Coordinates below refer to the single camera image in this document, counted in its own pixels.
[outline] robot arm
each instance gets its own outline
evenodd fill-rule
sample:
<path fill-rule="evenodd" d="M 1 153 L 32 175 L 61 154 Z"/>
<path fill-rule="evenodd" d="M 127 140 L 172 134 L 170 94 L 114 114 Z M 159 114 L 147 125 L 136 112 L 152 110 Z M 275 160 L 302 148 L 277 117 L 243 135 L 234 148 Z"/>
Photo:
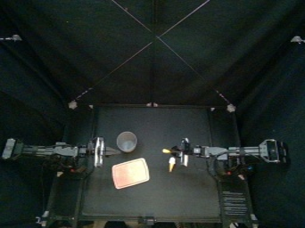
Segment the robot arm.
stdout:
<path fill-rule="evenodd" d="M 174 146 L 171 150 L 163 149 L 163 153 L 171 154 L 168 161 L 168 171 L 171 172 L 172 158 L 179 158 L 179 164 L 187 166 L 188 156 L 206 158 L 209 164 L 209 172 L 213 175 L 231 174 L 233 170 L 245 169 L 249 164 L 266 163 L 287 163 L 287 148 L 282 142 L 273 139 L 265 140 L 255 147 L 207 147 L 195 146 L 191 148 L 188 139 L 182 139 L 180 146 Z"/>
<path fill-rule="evenodd" d="M 93 138 L 85 146 L 71 146 L 64 142 L 56 142 L 52 146 L 25 145 L 17 139 L 7 139 L 1 157 L 4 160 L 41 158 L 57 171 L 83 172 L 102 167 L 103 156 L 118 153 L 118 150 L 104 146 L 103 137 Z"/>

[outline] black tent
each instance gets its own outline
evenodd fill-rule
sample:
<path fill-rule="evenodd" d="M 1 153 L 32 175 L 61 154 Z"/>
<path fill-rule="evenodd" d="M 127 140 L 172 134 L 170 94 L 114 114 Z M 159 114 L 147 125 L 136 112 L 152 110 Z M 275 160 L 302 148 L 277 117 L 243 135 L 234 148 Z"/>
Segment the black tent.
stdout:
<path fill-rule="evenodd" d="M 262 164 L 250 180 L 255 215 L 269 227 L 302 227 L 305 44 L 290 40 L 304 23 L 301 0 L 3 0 L 1 150 L 11 137 L 68 140 L 88 105 L 229 105 L 242 145 L 289 145 L 289 168 Z M 1 227 L 41 214 L 51 174 L 37 173 L 35 162 L 1 163 Z"/>

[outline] black backdrop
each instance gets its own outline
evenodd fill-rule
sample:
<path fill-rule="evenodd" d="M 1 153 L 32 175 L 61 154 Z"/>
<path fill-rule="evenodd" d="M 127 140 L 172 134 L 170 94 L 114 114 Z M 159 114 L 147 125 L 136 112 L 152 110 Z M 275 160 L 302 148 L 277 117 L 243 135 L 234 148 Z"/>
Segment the black backdrop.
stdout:
<path fill-rule="evenodd" d="M 159 35 L 205 2 L 118 3 L 126 11 L 114 1 L 1 1 L 0 37 L 23 37 L 0 42 L 1 148 L 9 137 L 60 141 L 67 104 L 103 77 L 79 102 L 226 105 L 217 89 L 237 106 L 243 145 L 289 144 L 290 166 L 258 166 L 251 192 L 269 227 L 301 227 L 305 46 L 289 40 L 305 35 L 304 1 L 211 0 L 163 37 L 199 76 L 158 42 L 107 77 L 151 41 L 126 12 Z M 25 227 L 43 208 L 39 164 L 28 162 L 0 164 L 1 226 Z"/>

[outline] black fabric wall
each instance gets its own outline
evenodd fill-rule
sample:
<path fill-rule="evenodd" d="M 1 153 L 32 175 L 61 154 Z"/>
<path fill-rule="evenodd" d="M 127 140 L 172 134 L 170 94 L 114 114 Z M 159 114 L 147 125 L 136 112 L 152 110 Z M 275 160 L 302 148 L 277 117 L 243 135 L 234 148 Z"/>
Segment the black fabric wall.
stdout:
<path fill-rule="evenodd" d="M 274 138 L 289 145 L 289 166 L 258 165 L 251 179 L 255 215 L 266 227 L 305 224 L 304 62 L 304 45 L 282 48 L 239 105 L 243 144 Z"/>
<path fill-rule="evenodd" d="M 65 108 L 31 49 L 0 43 L 0 154 L 7 138 L 27 144 L 60 141 Z M 0 227 L 33 227 L 49 194 L 52 173 L 39 160 L 0 161 Z"/>

